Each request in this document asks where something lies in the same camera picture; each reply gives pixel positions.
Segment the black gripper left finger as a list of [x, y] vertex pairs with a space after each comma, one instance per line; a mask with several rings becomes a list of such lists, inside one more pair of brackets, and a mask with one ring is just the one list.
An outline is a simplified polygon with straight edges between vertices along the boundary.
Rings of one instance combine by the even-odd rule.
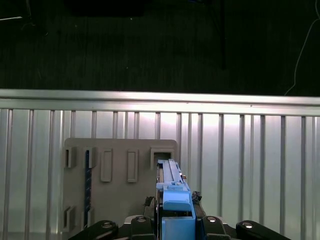
[[111, 220], [101, 220], [72, 236], [71, 240], [155, 240], [155, 198], [148, 196], [143, 215], [132, 215], [119, 226]]

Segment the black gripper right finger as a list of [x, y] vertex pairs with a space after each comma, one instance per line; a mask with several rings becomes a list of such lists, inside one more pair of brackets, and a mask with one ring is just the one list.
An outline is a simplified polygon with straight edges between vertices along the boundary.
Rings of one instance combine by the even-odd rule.
[[196, 239], [197, 240], [284, 240], [281, 235], [264, 225], [244, 220], [238, 222], [233, 228], [223, 221], [221, 217], [206, 215], [202, 206], [202, 195], [193, 191], [192, 203], [196, 215]]

